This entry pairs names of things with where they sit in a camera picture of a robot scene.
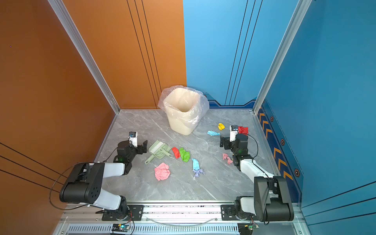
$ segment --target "orange wall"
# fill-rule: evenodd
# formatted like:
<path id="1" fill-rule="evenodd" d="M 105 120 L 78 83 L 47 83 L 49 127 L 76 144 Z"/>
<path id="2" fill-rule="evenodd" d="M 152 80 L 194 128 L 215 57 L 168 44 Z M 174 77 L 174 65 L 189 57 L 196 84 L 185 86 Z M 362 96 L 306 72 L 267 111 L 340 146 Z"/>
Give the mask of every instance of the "orange wall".
<path id="1" fill-rule="evenodd" d="M 182 0 L 63 0 L 121 108 L 186 86 Z"/>
<path id="2" fill-rule="evenodd" d="M 93 161 L 114 112 L 48 1 L 1 1 L 0 32 L 0 143 L 57 172 Z M 22 221 L 28 234 L 51 234 L 62 214 L 48 202 L 58 174 L 3 145 L 0 156 L 0 230 L 24 234 Z M 52 199 L 64 207 L 57 192 Z"/>

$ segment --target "gray marble floor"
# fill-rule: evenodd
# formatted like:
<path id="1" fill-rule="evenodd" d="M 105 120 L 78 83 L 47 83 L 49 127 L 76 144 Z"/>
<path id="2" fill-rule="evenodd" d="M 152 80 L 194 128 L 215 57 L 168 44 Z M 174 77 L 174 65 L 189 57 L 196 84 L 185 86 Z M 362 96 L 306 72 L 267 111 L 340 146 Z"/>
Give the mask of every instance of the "gray marble floor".
<path id="1" fill-rule="evenodd" d="M 103 180 L 102 188 L 117 195 L 123 195 L 127 201 L 141 200 L 228 200 L 237 196 L 253 196 L 253 183 L 233 165 L 222 159 L 231 151 L 219 147 L 219 136 L 210 136 L 208 130 L 221 132 L 229 136 L 229 126 L 236 124 L 249 128 L 249 133 L 256 139 L 255 127 L 252 126 L 251 114 L 244 109 L 210 109 L 201 119 L 196 129 L 189 136 L 171 130 L 164 111 L 157 110 L 121 110 L 110 131 L 107 141 L 97 161 L 105 160 L 120 141 L 128 139 L 130 131 L 138 132 L 138 143 L 148 140 L 148 148 L 158 139 L 171 147 L 184 147 L 191 158 L 200 163 L 206 175 L 194 177 L 192 160 L 183 162 L 181 158 L 165 156 L 154 158 L 149 164 L 144 161 L 150 153 L 137 155 L 132 162 L 128 175 L 111 177 Z M 225 129 L 219 131 L 218 123 Z M 248 149 L 251 156 L 257 151 L 256 143 L 249 138 Z M 108 162 L 112 162 L 114 153 Z M 259 148 L 256 158 L 258 164 L 272 172 L 270 161 Z M 170 166 L 168 179 L 158 181 L 154 168 L 162 162 Z"/>

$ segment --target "green crumpled paper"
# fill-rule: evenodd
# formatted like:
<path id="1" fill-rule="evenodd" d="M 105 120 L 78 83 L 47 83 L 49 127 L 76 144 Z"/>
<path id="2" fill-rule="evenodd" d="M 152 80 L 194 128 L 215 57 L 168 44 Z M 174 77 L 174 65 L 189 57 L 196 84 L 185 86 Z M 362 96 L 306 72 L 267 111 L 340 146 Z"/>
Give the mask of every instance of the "green crumpled paper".
<path id="1" fill-rule="evenodd" d="M 189 158 L 191 157 L 191 154 L 189 152 L 185 151 L 183 147 L 181 147 L 179 149 L 179 152 L 180 152 L 180 156 L 182 157 L 182 160 L 184 162 L 188 162 Z"/>

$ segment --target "green dustpan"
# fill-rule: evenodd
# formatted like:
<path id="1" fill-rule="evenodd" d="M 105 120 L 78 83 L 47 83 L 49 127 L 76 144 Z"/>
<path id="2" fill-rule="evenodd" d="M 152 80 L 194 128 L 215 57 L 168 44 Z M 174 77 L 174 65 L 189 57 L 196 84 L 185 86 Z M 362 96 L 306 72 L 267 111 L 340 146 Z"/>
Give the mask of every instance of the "green dustpan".
<path id="1" fill-rule="evenodd" d="M 149 153 L 151 153 L 152 155 L 148 159 L 146 159 L 145 164 L 148 164 L 151 160 L 153 160 L 154 157 L 162 158 L 167 155 L 171 158 L 172 155 L 169 153 L 170 150 L 171 147 L 167 144 L 159 140 L 155 141 L 154 144 L 149 148 Z"/>

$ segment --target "yellow crumpled paper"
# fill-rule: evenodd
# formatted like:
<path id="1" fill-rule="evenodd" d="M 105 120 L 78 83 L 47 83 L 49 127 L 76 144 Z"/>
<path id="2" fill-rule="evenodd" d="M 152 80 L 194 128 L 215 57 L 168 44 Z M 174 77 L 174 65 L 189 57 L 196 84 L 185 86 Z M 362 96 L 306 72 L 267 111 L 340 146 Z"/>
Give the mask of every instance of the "yellow crumpled paper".
<path id="1" fill-rule="evenodd" d="M 219 128 L 219 130 L 223 130 L 224 129 L 224 125 L 222 123 L 219 123 L 218 124 L 218 128 Z"/>

